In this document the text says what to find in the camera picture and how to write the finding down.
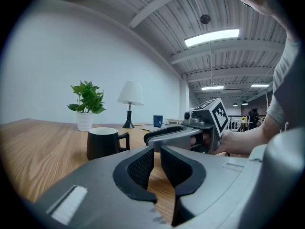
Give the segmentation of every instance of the white lampshade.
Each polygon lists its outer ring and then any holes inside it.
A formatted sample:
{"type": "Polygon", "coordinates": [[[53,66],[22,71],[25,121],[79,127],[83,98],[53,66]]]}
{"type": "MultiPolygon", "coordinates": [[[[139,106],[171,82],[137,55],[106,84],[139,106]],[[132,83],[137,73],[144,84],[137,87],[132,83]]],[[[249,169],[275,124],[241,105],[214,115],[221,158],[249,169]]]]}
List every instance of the white lampshade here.
{"type": "Polygon", "coordinates": [[[119,103],[144,105],[143,89],[140,83],[127,81],[118,99],[119,103]]]}

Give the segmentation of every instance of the gray device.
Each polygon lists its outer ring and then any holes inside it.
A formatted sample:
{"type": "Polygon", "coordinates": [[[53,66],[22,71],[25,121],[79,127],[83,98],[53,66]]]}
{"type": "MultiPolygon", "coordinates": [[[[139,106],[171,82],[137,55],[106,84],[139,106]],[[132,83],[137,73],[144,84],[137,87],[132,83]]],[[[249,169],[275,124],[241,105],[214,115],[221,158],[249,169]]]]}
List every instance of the gray device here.
{"type": "Polygon", "coordinates": [[[220,98],[216,98],[204,102],[192,111],[185,112],[181,125],[147,133],[144,142],[148,146],[153,146],[155,152],[160,152],[161,146],[170,145],[200,153],[211,153],[219,147],[228,122],[224,104],[220,98]],[[202,146],[203,131],[211,135],[210,147],[202,146]],[[196,137],[196,145],[193,147],[191,147],[191,136],[196,137]]]}
{"type": "Polygon", "coordinates": [[[304,131],[278,134],[248,159],[161,146],[162,168],[175,188],[171,225],[155,209],[156,196],[147,191],[152,146],[82,165],[50,187],[35,208],[64,223],[63,228],[261,228],[304,171],[304,131]],[[76,187],[81,192],[74,192],[76,187]]]}

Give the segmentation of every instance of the white wall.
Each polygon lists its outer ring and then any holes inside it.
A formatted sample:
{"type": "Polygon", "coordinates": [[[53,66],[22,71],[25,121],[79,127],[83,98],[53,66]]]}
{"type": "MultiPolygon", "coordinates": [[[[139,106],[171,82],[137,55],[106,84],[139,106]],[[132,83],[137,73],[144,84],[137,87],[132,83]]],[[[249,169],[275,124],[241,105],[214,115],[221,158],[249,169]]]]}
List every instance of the white wall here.
{"type": "Polygon", "coordinates": [[[180,116],[179,119],[184,119],[184,113],[190,110],[189,85],[185,80],[185,75],[180,81],[180,116]]]}
{"type": "Polygon", "coordinates": [[[70,85],[93,81],[105,89],[106,111],[95,123],[124,123],[128,105],[117,102],[127,80],[142,84],[144,106],[132,121],[179,116],[179,79],[152,51],[105,20],[77,8],[53,6],[24,17],[7,44],[1,71],[1,123],[24,118],[75,122],[70,85]]]}
{"type": "Polygon", "coordinates": [[[221,100],[222,100],[222,102],[224,104],[224,107],[225,107],[227,115],[241,115],[242,114],[242,110],[241,110],[241,105],[240,104],[237,107],[233,106],[234,99],[231,99],[231,98],[222,98],[221,100]]]}
{"type": "Polygon", "coordinates": [[[200,105],[198,99],[195,97],[194,93],[189,90],[189,96],[190,96],[190,108],[196,108],[200,105]]]}

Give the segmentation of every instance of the mug handle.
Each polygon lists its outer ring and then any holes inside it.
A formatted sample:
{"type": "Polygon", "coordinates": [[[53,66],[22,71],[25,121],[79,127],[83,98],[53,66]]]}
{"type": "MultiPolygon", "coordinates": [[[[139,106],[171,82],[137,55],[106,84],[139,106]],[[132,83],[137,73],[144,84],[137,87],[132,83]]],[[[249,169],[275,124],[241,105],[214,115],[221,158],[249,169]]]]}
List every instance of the mug handle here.
{"type": "Polygon", "coordinates": [[[162,125],[165,125],[167,123],[167,119],[166,118],[163,118],[163,119],[165,119],[165,123],[162,123],[162,125]]]}
{"type": "Polygon", "coordinates": [[[121,147],[121,152],[125,151],[125,150],[130,150],[130,146],[129,146],[129,133],[126,132],[126,133],[124,133],[124,134],[119,136],[119,140],[123,139],[123,138],[126,138],[126,148],[125,147],[121,147]]]}

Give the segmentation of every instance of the table lamp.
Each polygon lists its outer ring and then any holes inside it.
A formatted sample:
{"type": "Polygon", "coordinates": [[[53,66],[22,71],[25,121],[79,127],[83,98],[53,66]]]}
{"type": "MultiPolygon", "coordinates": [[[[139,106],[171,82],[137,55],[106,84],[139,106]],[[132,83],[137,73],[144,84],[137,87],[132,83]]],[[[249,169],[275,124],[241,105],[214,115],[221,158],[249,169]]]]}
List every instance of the table lamp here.
{"type": "Polygon", "coordinates": [[[127,111],[127,120],[123,128],[134,128],[132,124],[131,105],[144,105],[142,86],[138,82],[127,81],[121,91],[118,99],[119,103],[129,104],[127,111]]]}

